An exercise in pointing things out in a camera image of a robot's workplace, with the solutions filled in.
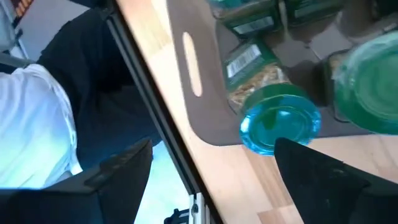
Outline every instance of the green container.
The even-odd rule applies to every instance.
[[[213,7],[212,11],[214,18],[241,39],[282,28],[276,0],[252,1],[234,9]]]
[[[351,122],[381,134],[398,134],[398,32],[352,51],[334,72],[335,103]]]
[[[260,39],[231,52],[223,71],[229,103],[241,119],[237,131],[246,147],[272,156],[278,138],[308,144],[317,135],[321,125],[317,107],[291,84]]]
[[[334,16],[344,6],[345,0],[284,0],[289,27]]]

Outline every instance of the barcode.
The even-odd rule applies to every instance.
[[[261,55],[260,49],[257,45],[253,44],[246,49],[239,57],[233,60],[227,67],[228,78],[232,78],[244,67],[249,65],[252,61]]]
[[[315,5],[306,6],[306,7],[303,7],[301,9],[297,9],[296,11],[294,11],[294,16],[296,18],[303,17],[303,16],[306,16],[313,12],[316,12],[318,10],[326,9],[326,8],[332,7],[332,6],[337,6],[339,4],[341,4],[339,1],[328,1],[328,2],[323,2],[323,3],[318,3]]]
[[[272,19],[271,16],[268,16],[268,17],[261,18],[256,21],[253,21],[253,22],[249,22],[247,24],[243,24],[243,25],[234,27],[234,30],[239,34],[245,34],[245,33],[263,29],[265,27],[269,27],[272,25],[274,25],[274,20]]]

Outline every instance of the plastic lid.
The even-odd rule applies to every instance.
[[[334,74],[335,101],[354,124],[382,134],[398,134],[398,33],[356,49]]]
[[[308,144],[320,126],[321,115],[302,90],[276,84],[261,88],[246,100],[239,134],[252,151],[273,156],[276,139]]]
[[[208,0],[211,5],[220,9],[233,9],[249,1],[250,0]]]

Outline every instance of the floor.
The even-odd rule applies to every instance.
[[[175,208],[184,210],[189,207],[187,190],[165,144],[156,145],[153,154],[148,184],[134,222],[137,224],[163,223]]]

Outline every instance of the jar label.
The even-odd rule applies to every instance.
[[[227,65],[228,78],[234,77],[252,61],[261,55],[260,49],[256,44],[248,47],[240,56]]]
[[[345,0],[285,0],[290,26],[332,16],[341,10]]]
[[[249,22],[240,26],[236,26],[233,29],[239,34],[247,34],[249,32],[264,29],[274,25],[274,20],[271,16],[267,16],[256,21]]]
[[[311,13],[317,12],[319,10],[323,10],[329,7],[333,7],[335,5],[340,4],[340,2],[336,2],[336,1],[325,1],[325,2],[315,2],[313,4],[309,4],[309,5],[303,5],[301,6],[300,9],[297,9],[294,12],[294,16],[296,18],[299,17],[303,17],[303,16],[307,16]]]

